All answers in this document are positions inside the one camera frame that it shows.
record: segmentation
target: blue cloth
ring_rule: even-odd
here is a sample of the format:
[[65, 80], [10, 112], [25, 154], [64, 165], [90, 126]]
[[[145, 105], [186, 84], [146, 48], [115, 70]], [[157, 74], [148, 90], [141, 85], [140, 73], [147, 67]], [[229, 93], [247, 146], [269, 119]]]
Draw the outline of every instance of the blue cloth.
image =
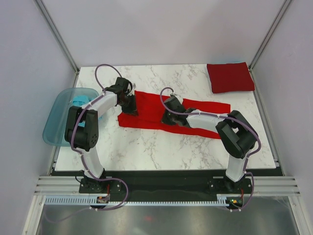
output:
[[[90, 101], [91, 100], [89, 99], [88, 96], [86, 96], [86, 95], [78, 95], [78, 96], [75, 96], [74, 99], [73, 99], [73, 106], [80, 107], [80, 106], [82, 106], [84, 104], [89, 103]], [[85, 122], [83, 121], [83, 122], [79, 123], [78, 125], [84, 127], [85, 126]]]

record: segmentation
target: red towel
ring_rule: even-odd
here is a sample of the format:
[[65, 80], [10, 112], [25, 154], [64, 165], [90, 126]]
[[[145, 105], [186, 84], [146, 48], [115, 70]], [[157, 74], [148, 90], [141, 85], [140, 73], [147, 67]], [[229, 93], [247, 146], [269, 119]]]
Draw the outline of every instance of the red towel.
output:
[[246, 63], [207, 64], [206, 67], [213, 93], [254, 91], [254, 83]]
[[[165, 108], [161, 104], [158, 94], [150, 94], [145, 92], [135, 91], [138, 116], [131, 116], [121, 113], [118, 116], [118, 124], [122, 127], [163, 130], [176, 134], [198, 135], [213, 139], [220, 139], [219, 134], [199, 128], [187, 128], [182, 126], [170, 126], [161, 123]], [[224, 114], [230, 112], [230, 104], [210, 102], [210, 101], [195, 101], [184, 99], [182, 103], [187, 108], [195, 108], [204, 112]]]

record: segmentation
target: reflective floor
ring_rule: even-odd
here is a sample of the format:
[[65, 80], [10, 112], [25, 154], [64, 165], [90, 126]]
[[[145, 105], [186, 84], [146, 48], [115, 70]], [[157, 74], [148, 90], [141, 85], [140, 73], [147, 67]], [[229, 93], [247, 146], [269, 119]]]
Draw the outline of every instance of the reflective floor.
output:
[[[81, 206], [45, 206], [52, 220]], [[43, 235], [298, 235], [287, 197], [253, 198], [242, 212], [213, 207], [135, 207], [83, 211], [58, 224], [41, 221]]]

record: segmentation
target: table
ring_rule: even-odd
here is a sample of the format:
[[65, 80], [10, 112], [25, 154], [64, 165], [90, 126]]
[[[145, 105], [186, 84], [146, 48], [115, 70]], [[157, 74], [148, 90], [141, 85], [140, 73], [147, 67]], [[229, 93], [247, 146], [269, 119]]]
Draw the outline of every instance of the table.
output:
[[[213, 94], [206, 65], [118, 66], [123, 77], [136, 83], [136, 90], [159, 94], [172, 87], [183, 98], [229, 103], [240, 111], [258, 133], [262, 148], [248, 162], [248, 168], [275, 168], [267, 136], [253, 92]], [[77, 87], [101, 92], [94, 78], [95, 67], [81, 68]], [[104, 87], [115, 83], [118, 74], [108, 67], [98, 70]], [[228, 156], [221, 140], [119, 127], [120, 107], [111, 108], [99, 121], [97, 151], [105, 170], [225, 169]], [[61, 147], [56, 171], [83, 169], [80, 157], [70, 147]]]

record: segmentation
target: folded red cloth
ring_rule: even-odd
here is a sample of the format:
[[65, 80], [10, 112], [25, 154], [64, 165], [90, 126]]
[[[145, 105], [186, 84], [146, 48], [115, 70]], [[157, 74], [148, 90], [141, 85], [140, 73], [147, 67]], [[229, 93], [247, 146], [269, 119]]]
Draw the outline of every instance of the folded red cloth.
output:
[[[163, 130], [176, 134], [186, 135], [198, 135], [202, 137], [208, 137], [213, 139], [220, 139], [219, 134], [207, 131], [199, 128], [187, 128], [178, 125], [170, 126], [161, 123], [162, 116], [165, 112], [165, 108], [160, 102], [160, 96], [158, 94], [150, 94], [145, 92], [135, 91], [136, 104], [138, 110], [138, 116], [131, 116], [121, 113], [118, 116], [118, 124], [122, 127]], [[169, 96], [163, 95], [163, 100], [166, 100]], [[224, 103], [210, 102], [210, 101], [195, 101], [190, 99], [184, 99], [184, 107], [195, 108], [204, 112], [224, 114], [230, 112], [230, 105]]]
[[254, 91], [254, 83], [245, 62], [223, 65], [207, 64], [206, 67], [213, 93]]

